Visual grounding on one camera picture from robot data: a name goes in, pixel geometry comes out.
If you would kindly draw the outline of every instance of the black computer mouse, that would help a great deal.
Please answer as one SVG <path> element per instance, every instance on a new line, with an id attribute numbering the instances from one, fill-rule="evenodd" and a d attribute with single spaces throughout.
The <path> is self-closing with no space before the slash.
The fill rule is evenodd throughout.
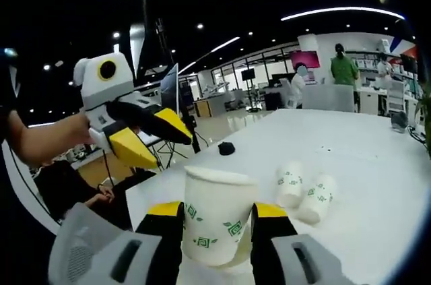
<path id="1" fill-rule="evenodd" d="M 218 145 L 218 151 L 222 156 L 228 156 L 235 152 L 235 147 L 232 142 L 222 142 Z"/>

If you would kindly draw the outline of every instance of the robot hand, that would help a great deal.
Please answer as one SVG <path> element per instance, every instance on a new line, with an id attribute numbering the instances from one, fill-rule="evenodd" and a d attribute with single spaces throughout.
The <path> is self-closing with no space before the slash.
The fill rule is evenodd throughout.
<path id="1" fill-rule="evenodd" d="M 73 81 L 81 86 L 90 136 L 127 166 L 157 167 L 156 158 L 131 127 L 167 141 L 191 144 L 190 131 L 174 111 L 133 91 L 133 75 L 123 54 L 81 59 Z"/>

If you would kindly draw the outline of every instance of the person in green shirt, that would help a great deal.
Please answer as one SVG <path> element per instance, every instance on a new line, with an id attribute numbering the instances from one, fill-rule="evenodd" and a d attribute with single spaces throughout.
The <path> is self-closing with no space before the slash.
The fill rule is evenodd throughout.
<path id="1" fill-rule="evenodd" d="M 360 110 L 359 94 L 356 92 L 356 80 L 359 78 L 358 68 L 356 64 L 347 56 L 344 55 L 344 47 L 342 44 L 335 45 L 337 56 L 331 60 L 331 73 L 334 77 L 335 84 L 351 85 L 354 91 L 354 102 Z"/>

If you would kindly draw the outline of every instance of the black ceiling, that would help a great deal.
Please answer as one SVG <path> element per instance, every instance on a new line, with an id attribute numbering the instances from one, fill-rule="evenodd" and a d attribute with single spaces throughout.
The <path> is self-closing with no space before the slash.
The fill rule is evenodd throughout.
<path id="1" fill-rule="evenodd" d="M 166 64 L 154 34 L 161 18 L 174 60 L 180 68 L 211 49 L 239 36 L 240 40 L 200 60 L 189 72 L 224 63 L 259 49 L 289 42 L 311 32 L 381 32 L 410 38 L 396 18 L 370 12 L 339 12 L 312 15 L 286 22 L 280 19 L 301 11 L 324 7 L 367 6 L 397 11 L 378 0 L 147 0 L 148 35 L 140 67 Z M 5 0 L 1 46 L 16 48 L 24 108 L 35 108 L 28 121 L 52 121 L 58 117 L 36 115 L 54 109 L 61 117 L 79 107 L 79 94 L 67 85 L 73 66 L 82 57 L 112 52 L 113 32 L 122 34 L 127 46 L 130 25 L 143 21 L 142 0 Z M 196 25 L 202 23 L 203 30 Z M 43 65 L 62 60 L 64 65 L 43 71 Z"/>

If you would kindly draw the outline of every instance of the black circle sensor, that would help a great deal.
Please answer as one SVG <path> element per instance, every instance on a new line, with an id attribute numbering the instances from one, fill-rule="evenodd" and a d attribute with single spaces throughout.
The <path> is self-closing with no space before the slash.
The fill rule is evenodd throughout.
<path id="1" fill-rule="evenodd" d="M 117 67 L 113 61 L 105 61 L 100 66 L 100 76 L 102 76 L 104 80 L 109 80 L 112 76 L 114 76 L 116 69 Z"/>

